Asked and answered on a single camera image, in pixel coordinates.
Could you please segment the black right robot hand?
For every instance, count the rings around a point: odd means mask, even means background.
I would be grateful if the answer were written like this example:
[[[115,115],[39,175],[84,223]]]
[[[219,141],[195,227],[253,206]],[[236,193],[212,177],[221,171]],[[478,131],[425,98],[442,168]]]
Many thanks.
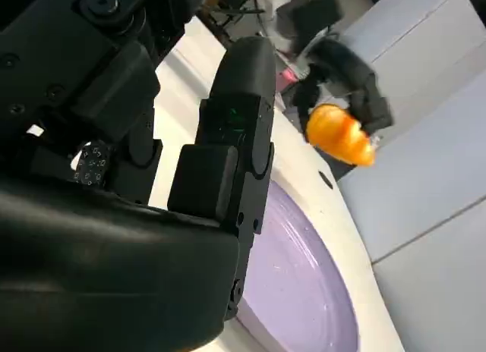
[[[1,0],[1,349],[188,351],[238,312],[274,145],[271,42],[232,44],[150,206],[156,68],[204,0]]]

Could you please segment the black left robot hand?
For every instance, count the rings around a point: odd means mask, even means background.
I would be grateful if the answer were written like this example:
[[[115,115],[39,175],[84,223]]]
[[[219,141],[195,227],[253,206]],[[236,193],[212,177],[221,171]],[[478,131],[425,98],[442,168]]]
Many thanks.
[[[317,107],[321,87],[348,103],[347,112],[368,135],[393,125],[387,98],[382,96],[377,75],[368,64],[342,42],[324,37],[308,51],[308,75],[297,82],[292,104],[297,108],[302,132],[306,132],[311,110]]]

